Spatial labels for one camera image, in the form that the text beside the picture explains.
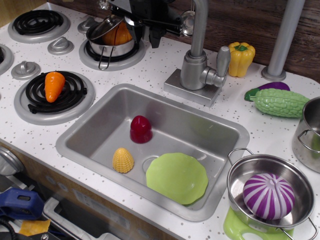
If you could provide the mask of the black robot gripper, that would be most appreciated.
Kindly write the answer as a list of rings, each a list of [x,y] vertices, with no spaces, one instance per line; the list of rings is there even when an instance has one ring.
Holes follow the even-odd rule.
[[[156,49],[166,31],[179,33],[181,16],[170,8],[172,0],[110,0],[111,12],[124,17],[132,39],[139,43],[144,26],[149,27],[149,41]]]

